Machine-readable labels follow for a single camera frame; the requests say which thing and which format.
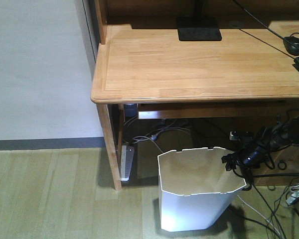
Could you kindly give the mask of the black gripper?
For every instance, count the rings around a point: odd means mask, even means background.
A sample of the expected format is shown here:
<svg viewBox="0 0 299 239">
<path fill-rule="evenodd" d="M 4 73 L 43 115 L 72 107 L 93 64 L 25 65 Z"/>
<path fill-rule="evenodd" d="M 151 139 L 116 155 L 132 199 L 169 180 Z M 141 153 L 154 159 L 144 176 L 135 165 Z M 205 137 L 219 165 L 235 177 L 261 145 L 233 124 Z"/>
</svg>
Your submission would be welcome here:
<svg viewBox="0 0 299 239">
<path fill-rule="evenodd" d="M 237 170 L 239 166 L 251 168 L 262 163 L 268 151 L 268 147 L 264 144 L 252 141 L 237 153 L 229 153 L 222 156 L 221 160 L 222 163 L 226 163 L 226 171 Z"/>
</svg>

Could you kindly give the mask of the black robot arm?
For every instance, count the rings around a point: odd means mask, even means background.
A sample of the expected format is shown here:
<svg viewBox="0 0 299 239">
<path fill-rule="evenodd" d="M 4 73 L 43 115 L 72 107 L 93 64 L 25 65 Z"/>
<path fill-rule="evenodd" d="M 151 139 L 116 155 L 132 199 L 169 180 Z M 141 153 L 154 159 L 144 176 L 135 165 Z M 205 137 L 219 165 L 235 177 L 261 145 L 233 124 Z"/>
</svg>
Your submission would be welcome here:
<svg viewBox="0 0 299 239">
<path fill-rule="evenodd" d="M 248 131 L 232 131 L 230 140 L 239 141 L 241 148 L 222 156 L 227 171 L 237 166 L 245 169 L 259 168 L 262 163 L 275 169 L 272 152 L 290 145 L 299 146 L 299 117 L 276 127 L 262 127 L 256 135 Z"/>
</svg>

